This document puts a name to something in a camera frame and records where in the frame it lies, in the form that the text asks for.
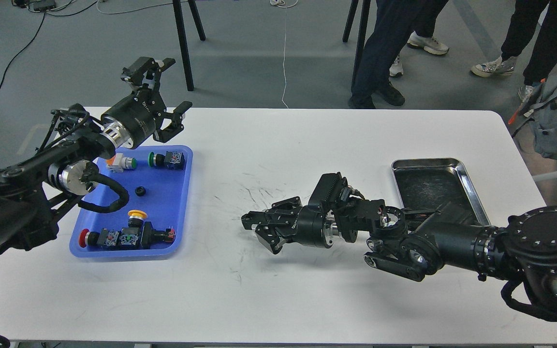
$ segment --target black tripod leg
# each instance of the black tripod leg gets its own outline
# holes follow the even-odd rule
[[[345,30],[343,31],[343,42],[347,42],[347,40],[350,39],[350,31],[352,30],[357,7],[358,0],[352,0],[352,4],[350,5],[350,12],[349,14],[347,14],[347,23],[345,23]]]
[[[179,39],[179,50],[182,52],[182,65],[186,77],[186,89],[195,89],[192,82],[191,59],[188,56],[188,43],[186,42],[186,30],[184,29],[184,17],[182,16],[182,4],[179,0],[173,0],[173,13],[175,14],[175,25],[177,26],[177,38]]]
[[[201,18],[199,18],[199,11],[197,11],[197,4],[195,4],[195,0],[188,0],[188,6],[191,7],[192,19],[194,19],[195,27],[197,27],[199,40],[205,41],[205,32],[203,31],[203,26],[201,26]]]
[[[354,59],[354,71],[352,73],[352,86],[354,86],[354,81],[356,81],[356,73],[358,72],[358,66],[360,66],[360,59],[362,59],[362,49],[365,47],[366,25],[369,21],[370,7],[371,0],[363,0],[360,28],[358,29],[358,43],[356,44],[356,58]]]

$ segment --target metal tray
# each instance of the metal tray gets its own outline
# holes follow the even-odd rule
[[[396,160],[392,167],[403,207],[436,209],[447,201],[453,201],[472,212],[474,223],[489,225],[461,161],[450,158]]]

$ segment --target black wire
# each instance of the black wire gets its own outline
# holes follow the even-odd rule
[[[88,183],[90,181],[96,181],[99,184],[106,185],[110,189],[113,190],[118,196],[117,200],[113,201],[110,205],[95,205],[94,203],[89,203],[86,201],[80,201],[79,207],[82,209],[86,209],[87,211],[93,211],[100,214],[108,214],[110,212],[118,211],[119,209],[125,207],[128,204],[128,200],[130,200],[130,195],[126,188],[124,188],[120,183],[117,181],[109,178],[100,173],[93,173],[89,175],[84,175],[81,177],[81,181]]]
[[[77,13],[71,13],[71,14],[50,14],[50,13],[46,13],[48,15],[52,15],[53,17],[70,17],[71,15],[75,15],[75,14],[79,14],[82,13],[83,11],[85,11],[86,9],[89,9],[91,6],[94,6],[97,3],[97,0],[95,2],[92,2],[90,6],[87,6],[86,8],[82,9],[81,11],[77,12]]]
[[[44,148],[40,147],[40,149],[38,150],[38,152],[42,152],[43,150],[47,150],[51,147],[53,147],[53,145],[57,144],[59,141],[61,141],[62,139],[64,139],[65,137],[69,136],[70,134],[72,134],[75,130],[77,130],[78,128],[80,128],[81,126],[83,126],[84,124],[87,123],[87,121],[89,121],[90,119],[93,119],[93,117],[91,117],[91,115],[89,113],[87,113],[83,119],[81,119],[81,121],[79,123],[77,123],[75,126],[73,126],[72,128],[70,128],[69,130],[67,130],[64,134],[60,135],[57,139],[51,141],[49,143],[49,145],[45,146]]]
[[[10,65],[12,64],[12,62],[14,61],[14,59],[16,57],[18,57],[18,55],[20,55],[20,53],[22,53],[22,51],[24,51],[27,47],[29,47],[29,45],[33,42],[33,40],[35,40],[35,38],[38,36],[38,32],[40,32],[40,28],[42,28],[42,23],[44,23],[44,18],[46,17],[46,13],[44,13],[44,15],[42,16],[42,22],[40,22],[40,26],[38,26],[38,29],[36,30],[36,33],[33,35],[33,38],[31,38],[31,41],[29,41],[29,43],[20,51],[18,51],[18,53],[10,60],[10,62],[7,64],[6,66],[6,70],[4,70],[4,75],[1,78],[1,83],[0,83],[0,90],[1,90],[1,86],[4,84],[4,79],[6,79],[6,73],[7,73],[7,69],[10,68]]]

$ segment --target white cable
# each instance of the white cable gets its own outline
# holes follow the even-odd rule
[[[285,92],[287,91],[287,73],[285,72],[285,55],[287,53],[287,11],[285,11],[285,41],[283,42],[283,77],[285,78],[285,88],[283,88],[283,97],[281,97],[281,102],[286,108],[289,108],[285,103]]]
[[[287,3],[285,2],[285,0],[270,0],[270,6],[280,7],[281,9],[288,9],[290,7],[294,7],[296,6],[297,3],[298,0],[296,0],[296,2],[294,2],[292,5],[286,6]]]

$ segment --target electrical component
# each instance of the electrical component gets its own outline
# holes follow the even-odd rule
[[[35,12],[42,12],[48,11],[51,9],[55,9],[55,0],[40,0],[40,1],[33,1],[33,10]]]
[[[184,169],[184,153],[167,151],[164,155],[161,155],[150,152],[147,157],[147,164],[150,167],[182,170]]]
[[[102,229],[100,232],[90,232],[84,229],[79,235],[79,246],[106,250],[149,249],[153,243],[172,243],[175,240],[175,230],[155,230],[151,222],[145,221],[146,218],[144,211],[132,210],[128,212],[128,227],[120,231]]]
[[[137,196],[141,197],[141,196],[145,196],[145,195],[146,195],[147,190],[146,190],[145,187],[137,187],[137,188],[134,189],[134,193],[135,193]]]
[[[124,157],[123,154],[115,154],[115,156],[106,160],[106,167],[113,173],[121,173],[124,172],[124,169],[136,169],[137,160],[134,157]]]

